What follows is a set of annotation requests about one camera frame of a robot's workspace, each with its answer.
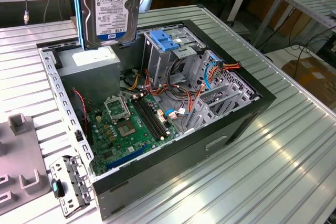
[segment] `motherboard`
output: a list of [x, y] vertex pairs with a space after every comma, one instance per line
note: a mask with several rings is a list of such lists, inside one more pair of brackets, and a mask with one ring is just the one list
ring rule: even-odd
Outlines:
[[[175, 127], [166, 119], [160, 121], [160, 108], [151, 95], [141, 99], [144, 106], [147, 106], [145, 111], [138, 107], [139, 101], [116, 97], [108, 99], [104, 106], [88, 113], [92, 122], [91, 149], [95, 156], [92, 168], [96, 175], [179, 136]], [[156, 118], [155, 122], [149, 121], [153, 116]], [[159, 132], [151, 129], [152, 123], [159, 123], [165, 136], [160, 136]]]

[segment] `metal shelf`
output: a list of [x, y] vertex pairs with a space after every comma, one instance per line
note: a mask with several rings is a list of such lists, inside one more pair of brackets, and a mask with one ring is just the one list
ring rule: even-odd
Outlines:
[[336, 27], [336, 18], [331, 16], [331, 11], [336, 9], [336, 0], [275, 0], [257, 31], [255, 39], [252, 43], [254, 46], [256, 46], [259, 42], [281, 1], [285, 1], [291, 6], [289, 6], [284, 12], [276, 27], [285, 21], [293, 7], [307, 14], [318, 23], [326, 26], [326, 28]]
[[[186, 18], [277, 99], [233, 144], [105, 223], [323, 223], [336, 207], [336, 115], [204, 8], [153, 10], [139, 15], [139, 26]], [[76, 35], [70, 21], [0, 29], [0, 120], [18, 111], [33, 116], [47, 168], [74, 151], [35, 44]], [[0, 219], [101, 223], [93, 203], [65, 220], [53, 193]]]

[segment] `aluminum table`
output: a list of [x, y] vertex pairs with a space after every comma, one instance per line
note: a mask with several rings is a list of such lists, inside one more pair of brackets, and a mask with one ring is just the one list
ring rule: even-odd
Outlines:
[[316, 21], [316, 25], [312, 26], [308, 32], [310, 37], [307, 39], [310, 39], [314, 35], [314, 31], [316, 30], [318, 24], [322, 24], [326, 26], [326, 28], [336, 27], [336, 18], [331, 16], [331, 11], [336, 10], [336, 0], [275, 0], [257, 31], [252, 43], [254, 46], [256, 46], [259, 42], [264, 30], [282, 1], [287, 2], [290, 6], [280, 18], [278, 24], [275, 26], [275, 29], [277, 29], [277, 27], [285, 21], [286, 17], [290, 14], [293, 8], [302, 11]]
[[[153, 10], [139, 27], [186, 18], [277, 99], [238, 140], [104, 223], [323, 223], [336, 207], [336, 115], [204, 8]], [[34, 118], [47, 168], [73, 149], [35, 44], [75, 35], [70, 21], [0, 29], [0, 120]], [[22, 222], [101, 220], [93, 201], [65, 220], [50, 192], [0, 217]]]

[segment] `hard drive label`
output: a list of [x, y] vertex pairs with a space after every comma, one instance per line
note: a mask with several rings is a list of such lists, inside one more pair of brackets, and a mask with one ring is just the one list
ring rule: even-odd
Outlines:
[[96, 0], [96, 33], [102, 40], [117, 39], [127, 31], [128, 0]]

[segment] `blue plastic latch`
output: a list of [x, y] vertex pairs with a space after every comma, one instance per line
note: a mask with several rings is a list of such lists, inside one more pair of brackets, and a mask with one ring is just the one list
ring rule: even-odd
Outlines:
[[149, 32], [154, 41], [161, 47], [162, 51], [174, 50], [180, 46], [176, 44], [171, 38], [162, 30]]
[[57, 191], [57, 184], [56, 184], [56, 182], [54, 182], [52, 186], [53, 186], [53, 187], [52, 187], [53, 190], [54, 190], [54, 191]]

